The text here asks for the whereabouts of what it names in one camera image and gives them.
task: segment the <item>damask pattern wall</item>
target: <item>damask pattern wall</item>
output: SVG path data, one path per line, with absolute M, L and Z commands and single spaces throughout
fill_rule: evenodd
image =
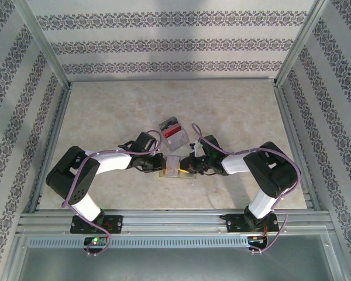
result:
M 0 0 L 0 278 L 63 88 L 10 0 Z
M 313 0 L 36 0 L 71 81 L 270 77 Z
M 351 0 L 330 1 L 282 90 L 351 267 Z

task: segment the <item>ventilation grille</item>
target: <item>ventilation grille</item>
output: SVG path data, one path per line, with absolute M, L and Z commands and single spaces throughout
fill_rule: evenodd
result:
M 246 236 L 234 237 L 129 237 L 113 238 L 110 248 L 231 248 L 246 247 Z M 29 248 L 82 248 L 83 238 L 31 238 Z

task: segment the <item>patterned wallpaper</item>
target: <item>patterned wallpaper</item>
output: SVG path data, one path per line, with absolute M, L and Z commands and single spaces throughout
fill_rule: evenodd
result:
M 10 0 L 0 0 L 0 276 L 62 93 Z
M 351 1 L 333 0 L 282 86 L 308 170 L 351 269 Z
M 274 78 L 312 3 L 29 1 L 71 81 Z

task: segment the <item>purple cable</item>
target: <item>purple cable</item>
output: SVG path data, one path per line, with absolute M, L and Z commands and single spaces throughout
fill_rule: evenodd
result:
M 77 171 L 77 174 L 75 175 L 74 177 L 74 180 L 73 180 L 73 183 L 71 184 L 71 187 L 69 189 L 69 193 L 65 199 L 65 201 L 62 203 L 62 207 L 65 208 L 65 207 L 69 207 L 72 211 L 74 211 L 76 213 L 77 216 L 79 216 L 82 220 L 84 220 L 85 222 L 87 222 L 90 226 L 94 227 L 94 228 L 97 228 L 101 231 L 103 231 L 104 233 L 107 234 L 107 239 L 106 239 L 106 245 L 103 249 L 101 249 L 99 252 L 97 253 L 94 253 L 94 256 L 97 256 L 97 255 L 100 255 L 101 253 L 105 252 L 106 249 L 108 249 L 109 247 L 109 242 L 111 240 L 111 234 L 104 228 L 102 227 L 99 227 L 98 225 L 94 224 L 93 222 L 89 221 L 88 219 L 86 219 L 85 217 L 83 217 L 81 214 L 78 213 L 78 211 L 73 208 L 70 204 L 69 204 L 69 201 L 70 201 L 70 197 L 75 189 L 75 186 L 77 185 L 77 180 L 78 178 L 80 177 L 81 175 L 81 171 L 84 167 L 84 165 L 86 164 L 86 162 L 88 161 L 88 159 L 90 158 L 93 158 L 95 157 L 96 155 L 100 155 L 100 154 L 109 154 L 109 153 L 124 153 L 124 154 L 129 154 L 129 155 L 147 155 L 147 154 L 151 154 L 153 152 L 156 152 L 160 146 L 161 146 L 161 134 L 157 131 L 157 130 L 149 130 L 147 131 L 147 133 L 151 133 L 151 132 L 155 132 L 159 135 L 160 137 L 160 140 L 156 143 L 156 146 L 154 149 L 148 151 L 148 152 L 132 152 L 132 151 L 126 151 L 126 150 L 102 150 L 102 151 L 99 151 L 99 152 L 94 152 L 90 155 L 88 155 L 85 159 L 83 159 L 80 167 L 78 168 L 78 171 Z M 87 246 L 87 254 L 89 255 L 90 252 L 88 251 L 88 249 L 90 248 L 90 245 Z
M 222 148 L 219 148 L 217 146 L 215 146 L 213 143 L 211 143 L 209 140 L 207 140 L 205 137 L 203 137 L 202 132 L 200 127 L 195 124 L 192 123 L 191 127 L 193 128 L 193 130 L 197 133 L 197 135 L 199 136 L 198 141 L 200 141 L 201 139 L 203 141 L 205 141 L 207 144 L 209 144 L 210 146 L 212 146 L 213 148 L 217 149 L 218 151 L 226 154 L 226 155 L 240 155 L 240 154 L 245 154 L 245 153 L 249 153 L 249 152 L 254 152 L 254 151 L 265 151 L 265 152 L 270 152 L 273 153 L 275 155 L 278 155 L 279 157 L 282 157 L 283 159 L 285 159 L 288 163 L 290 163 L 295 171 L 297 172 L 297 181 L 295 182 L 295 184 L 285 193 L 281 194 L 281 196 L 279 196 L 279 198 L 276 200 L 276 202 L 274 202 L 273 206 L 272 206 L 272 210 L 275 208 L 275 206 L 280 202 L 280 200 L 283 199 L 283 196 L 293 192 L 295 190 L 295 188 L 300 184 L 300 180 L 301 180 L 301 173 L 300 173 L 300 169 L 299 167 L 294 163 L 294 161 L 292 161 L 287 155 L 280 153 L 278 151 L 272 150 L 272 149 L 268 149 L 268 148 L 251 148 L 251 149 L 246 149 L 246 150 L 242 150 L 242 151 L 238 151 L 238 152 L 228 152 L 223 150 Z M 285 209 L 277 209 L 275 211 L 284 211 L 286 213 L 286 218 L 280 228 L 280 230 L 278 231 L 278 233 L 275 235 L 273 241 L 269 244 L 269 246 L 265 247 L 264 249 L 260 249 L 258 247 L 255 246 L 250 246 L 253 249 L 256 249 L 257 251 L 259 251 L 260 253 L 266 251 L 267 249 L 269 249 L 277 240 L 278 236 L 280 235 L 280 232 L 282 231 L 282 229 L 284 228 L 286 222 L 287 222 L 287 218 L 288 218 L 288 212 Z

